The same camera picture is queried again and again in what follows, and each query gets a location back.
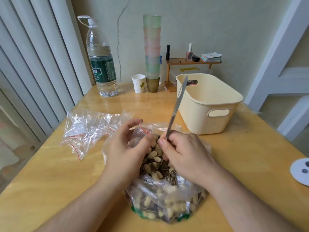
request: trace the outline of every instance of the plastic bag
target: plastic bag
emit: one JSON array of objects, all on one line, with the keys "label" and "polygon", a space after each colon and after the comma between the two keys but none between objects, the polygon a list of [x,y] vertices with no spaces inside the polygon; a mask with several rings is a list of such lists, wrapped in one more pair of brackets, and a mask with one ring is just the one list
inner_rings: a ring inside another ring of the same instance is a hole
[{"label": "plastic bag", "polygon": [[[125,190],[125,196],[131,204],[131,209],[141,218],[159,219],[171,223],[180,221],[182,218],[187,219],[195,212],[205,199],[207,191],[178,175],[168,161],[163,160],[163,152],[157,145],[157,138],[167,127],[168,123],[140,124],[134,130],[128,143],[130,147],[135,147],[148,133],[157,137],[143,160],[139,178],[132,181]],[[182,132],[179,125],[173,125],[172,129]],[[103,145],[105,162],[108,142],[109,138]]]},{"label": "plastic bag", "polygon": [[133,117],[133,113],[107,114],[81,109],[68,112],[60,145],[68,144],[82,160],[103,135],[110,135]]}]

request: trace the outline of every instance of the stacked plastic cups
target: stacked plastic cups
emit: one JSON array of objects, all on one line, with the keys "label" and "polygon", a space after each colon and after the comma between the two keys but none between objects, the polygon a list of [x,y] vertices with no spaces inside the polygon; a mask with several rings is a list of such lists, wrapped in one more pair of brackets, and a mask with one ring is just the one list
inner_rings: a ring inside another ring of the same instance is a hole
[{"label": "stacked plastic cups", "polygon": [[160,82],[161,16],[143,15],[146,82],[149,92],[156,92]]}]

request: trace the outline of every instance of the green bottle label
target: green bottle label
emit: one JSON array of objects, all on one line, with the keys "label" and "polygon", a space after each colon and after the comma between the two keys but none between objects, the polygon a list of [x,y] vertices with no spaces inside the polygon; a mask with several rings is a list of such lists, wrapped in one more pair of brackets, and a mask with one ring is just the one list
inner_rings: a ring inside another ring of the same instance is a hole
[{"label": "green bottle label", "polygon": [[116,80],[116,72],[113,59],[90,60],[95,81],[106,83]]}]

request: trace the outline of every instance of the forearm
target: forearm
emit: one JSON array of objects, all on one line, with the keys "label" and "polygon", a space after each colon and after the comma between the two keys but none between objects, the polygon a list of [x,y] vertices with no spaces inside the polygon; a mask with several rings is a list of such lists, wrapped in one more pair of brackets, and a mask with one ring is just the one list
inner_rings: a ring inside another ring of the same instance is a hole
[{"label": "forearm", "polygon": [[299,231],[225,169],[211,184],[207,187],[235,232]]},{"label": "forearm", "polygon": [[121,187],[103,174],[87,191],[39,227],[37,232],[96,231],[121,191]]}]

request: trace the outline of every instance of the knife blade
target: knife blade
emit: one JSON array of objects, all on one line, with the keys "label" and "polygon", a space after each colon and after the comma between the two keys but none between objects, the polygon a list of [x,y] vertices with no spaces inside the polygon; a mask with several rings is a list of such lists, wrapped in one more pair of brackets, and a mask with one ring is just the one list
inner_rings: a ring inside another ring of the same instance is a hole
[{"label": "knife blade", "polygon": [[181,103],[184,91],[186,90],[187,82],[188,82],[188,76],[185,77],[185,79],[184,79],[184,81],[182,83],[182,86],[181,86],[181,88],[179,90],[180,94],[179,94],[179,96],[178,96],[178,98],[176,100],[175,107],[174,107],[174,110],[173,110],[173,113],[172,113],[172,117],[170,119],[170,123],[168,124],[168,129],[167,129],[166,136],[165,136],[166,140],[168,139],[168,136],[170,135],[171,128],[172,128],[173,122],[175,120],[177,111],[179,109],[179,106],[180,106],[180,103]]}]

